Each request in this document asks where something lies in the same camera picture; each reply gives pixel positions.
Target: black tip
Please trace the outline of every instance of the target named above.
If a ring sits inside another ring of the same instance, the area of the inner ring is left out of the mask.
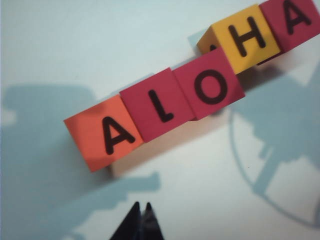
[[[145,210],[146,210],[146,211],[151,211],[151,210],[152,210],[152,207],[151,207],[150,202],[148,202],[148,203],[146,204]]]
[[[110,239],[134,239],[134,237],[137,235],[137,232],[139,232],[140,222],[140,204],[136,201]]]

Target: foam block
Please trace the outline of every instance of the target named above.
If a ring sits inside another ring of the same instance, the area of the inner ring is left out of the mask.
[[[280,52],[257,4],[212,24],[197,46],[203,54],[222,47],[235,74]]]
[[[197,120],[245,96],[221,47],[173,71]]]
[[[64,123],[92,172],[143,143],[120,95],[69,117]]]
[[[145,142],[194,118],[170,68],[121,91],[120,95]]]
[[[320,15],[312,0],[268,0],[260,8],[283,53],[320,34]]]

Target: black letter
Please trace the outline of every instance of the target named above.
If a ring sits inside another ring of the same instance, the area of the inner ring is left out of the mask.
[[[172,113],[165,112],[164,107],[161,105],[161,102],[160,102],[155,90],[149,91],[149,97],[151,98],[151,101],[155,107],[155,110],[158,113],[158,115],[163,123],[168,122],[174,118],[174,115]]]
[[[294,34],[294,26],[295,25],[298,25],[302,22],[305,22],[305,24],[307,24],[307,25],[311,24],[311,20],[291,1],[285,0],[283,2],[283,8],[284,8],[286,28],[287,28],[289,35]],[[298,17],[291,19],[289,8],[291,8],[298,15]]]
[[[233,40],[234,40],[242,57],[247,56],[247,51],[246,51],[243,43],[249,39],[256,38],[260,48],[263,49],[266,47],[266,42],[263,39],[254,18],[252,16],[250,16],[247,18],[247,21],[248,21],[252,31],[247,32],[246,34],[241,35],[241,36],[238,35],[235,26],[233,26],[233,25],[229,26],[229,31],[230,31],[230,33],[233,37]]]
[[[203,79],[205,79],[206,77],[213,77],[215,79],[217,79],[219,85],[220,85],[220,93],[218,96],[216,97],[208,97],[205,95],[204,91],[202,90],[202,86],[201,83],[203,81]],[[215,71],[215,70],[205,70],[203,72],[201,72],[194,81],[194,89],[195,92],[197,94],[197,96],[206,104],[218,104],[220,102],[222,102],[226,95],[227,95],[227,83],[226,80],[224,78],[224,76],[221,75],[220,72]]]
[[[111,138],[110,126],[112,126],[119,135]],[[127,132],[119,123],[117,123],[112,117],[106,116],[102,120],[102,127],[104,133],[104,144],[105,150],[108,155],[114,153],[114,145],[121,143],[124,140],[127,140],[129,143],[134,143],[135,138],[129,132]]]

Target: black object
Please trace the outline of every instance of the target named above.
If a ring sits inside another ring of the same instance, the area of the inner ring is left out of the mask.
[[[141,215],[140,204],[135,202],[110,240],[164,240],[151,204]]]

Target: word aloha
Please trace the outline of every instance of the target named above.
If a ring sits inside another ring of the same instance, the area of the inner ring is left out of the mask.
[[[245,96],[237,75],[320,33],[312,0],[268,0],[212,24],[201,57],[167,68],[64,120],[93,172]]]

